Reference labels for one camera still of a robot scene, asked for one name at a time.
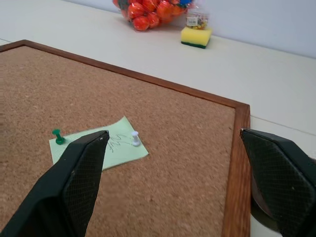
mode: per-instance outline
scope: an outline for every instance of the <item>sponge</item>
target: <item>sponge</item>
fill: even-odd
[[[181,31],[181,43],[198,48],[206,48],[211,34],[211,28],[205,30],[195,30],[185,27]]]

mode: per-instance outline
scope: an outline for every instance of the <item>label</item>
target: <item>label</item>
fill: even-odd
[[[198,17],[187,17],[187,26],[197,26]]]

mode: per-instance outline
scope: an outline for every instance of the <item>paper note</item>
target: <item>paper note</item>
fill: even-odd
[[[138,147],[132,145],[133,137],[131,135],[131,132],[134,131],[134,129],[129,123],[128,119],[126,117],[123,117],[120,121],[109,126],[99,127],[64,136],[66,141],[63,145],[58,145],[55,142],[56,139],[49,140],[53,163],[55,164],[59,160],[59,158],[71,142],[82,136],[100,130],[108,130],[110,134],[110,139],[105,151],[102,170],[135,159],[140,159],[148,155],[148,152],[143,144]]]

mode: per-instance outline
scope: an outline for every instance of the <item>brown wooden frame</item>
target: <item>brown wooden frame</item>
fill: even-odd
[[[90,58],[65,52],[43,44],[28,40],[21,40],[0,46],[0,52],[27,46],[47,53],[58,55],[77,62],[88,64],[114,73],[142,80],[151,84],[179,91],[191,96],[229,106],[235,109],[235,124],[231,151],[231,163],[227,184],[227,194],[224,212],[222,237],[248,237],[250,236],[250,199],[251,199],[251,171],[247,154],[239,137],[241,128],[250,127],[250,106],[221,96],[193,89],[125,68],[96,61]]]

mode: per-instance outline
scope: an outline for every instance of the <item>table surface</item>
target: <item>table surface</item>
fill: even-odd
[[[0,44],[32,40],[251,106],[251,127],[296,142],[316,158],[316,59],[212,37],[180,44],[180,30],[133,31],[116,13],[61,0],[1,4]],[[278,237],[251,217],[252,237]]]

